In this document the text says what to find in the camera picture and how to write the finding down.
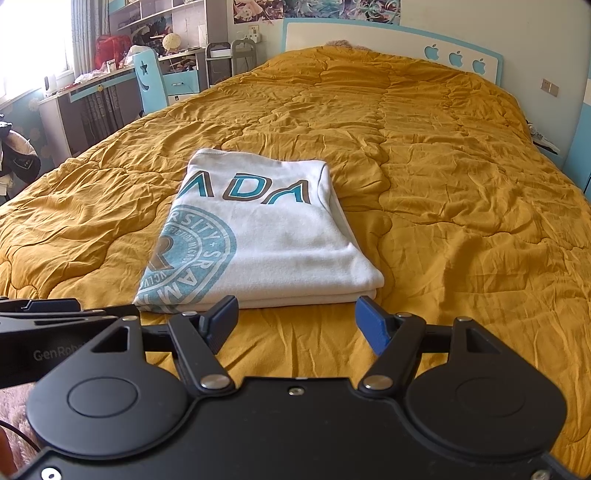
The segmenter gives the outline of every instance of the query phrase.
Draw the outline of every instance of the red bag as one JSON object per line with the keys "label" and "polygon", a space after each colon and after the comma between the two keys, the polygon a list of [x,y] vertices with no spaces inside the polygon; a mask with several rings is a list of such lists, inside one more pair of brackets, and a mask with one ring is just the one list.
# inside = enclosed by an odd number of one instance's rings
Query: red bag
{"label": "red bag", "polygon": [[119,62],[125,58],[130,48],[131,40],[127,35],[116,35],[114,37],[101,35],[96,40],[96,69],[99,70],[106,61],[113,59],[119,66]]}

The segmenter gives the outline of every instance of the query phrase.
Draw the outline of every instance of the window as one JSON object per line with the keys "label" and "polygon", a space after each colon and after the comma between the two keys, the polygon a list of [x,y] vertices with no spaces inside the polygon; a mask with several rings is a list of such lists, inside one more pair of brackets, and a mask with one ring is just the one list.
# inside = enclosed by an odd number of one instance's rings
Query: window
{"label": "window", "polygon": [[40,88],[44,77],[68,70],[70,0],[0,0],[0,18],[0,102]]}

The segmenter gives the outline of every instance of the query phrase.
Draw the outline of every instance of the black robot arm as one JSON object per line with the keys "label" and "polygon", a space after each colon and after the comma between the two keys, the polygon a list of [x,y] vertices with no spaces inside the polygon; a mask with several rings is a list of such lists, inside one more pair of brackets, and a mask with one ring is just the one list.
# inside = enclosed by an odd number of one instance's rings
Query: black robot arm
{"label": "black robot arm", "polygon": [[[0,301],[0,312],[0,387],[39,380],[27,416],[46,446],[14,480],[577,478],[548,453],[561,392],[468,317],[428,325],[361,297],[356,321],[378,357],[356,388],[237,387],[215,357],[238,321],[234,297],[156,326],[134,306],[72,299]],[[172,352],[180,381],[148,351]],[[433,352],[447,362],[416,377]]]}

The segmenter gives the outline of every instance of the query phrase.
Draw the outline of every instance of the mustard yellow comforter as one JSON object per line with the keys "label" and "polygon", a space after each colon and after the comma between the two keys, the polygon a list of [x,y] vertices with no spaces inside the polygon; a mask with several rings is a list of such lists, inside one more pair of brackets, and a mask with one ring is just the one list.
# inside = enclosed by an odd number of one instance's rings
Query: mustard yellow comforter
{"label": "mustard yellow comforter", "polygon": [[[326,160],[384,274],[377,300],[430,323],[473,316],[550,377],[569,406],[553,453],[591,473],[591,209],[532,145],[515,99],[473,74],[319,47],[148,115],[0,207],[0,294],[130,302],[201,147]],[[353,304],[338,304],[241,311],[219,359],[238,381],[357,382],[374,357]]]}

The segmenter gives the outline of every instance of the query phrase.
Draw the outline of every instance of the metal screw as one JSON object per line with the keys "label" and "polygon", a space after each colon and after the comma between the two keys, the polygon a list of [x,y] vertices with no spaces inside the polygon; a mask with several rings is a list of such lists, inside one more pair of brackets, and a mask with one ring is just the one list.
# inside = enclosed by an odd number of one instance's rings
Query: metal screw
{"label": "metal screw", "polygon": [[370,375],[363,379],[363,386],[369,390],[387,390],[394,385],[390,377],[385,375]]}
{"label": "metal screw", "polygon": [[548,470],[538,470],[531,476],[531,480],[550,480],[550,472]]}
{"label": "metal screw", "polygon": [[61,473],[55,468],[48,467],[41,471],[41,478],[43,480],[61,480]]}
{"label": "metal screw", "polygon": [[301,387],[291,387],[287,392],[292,397],[299,397],[304,394],[305,390]]}
{"label": "metal screw", "polygon": [[201,386],[208,390],[221,390],[229,386],[231,382],[232,380],[225,375],[205,375],[205,377],[201,379]]}

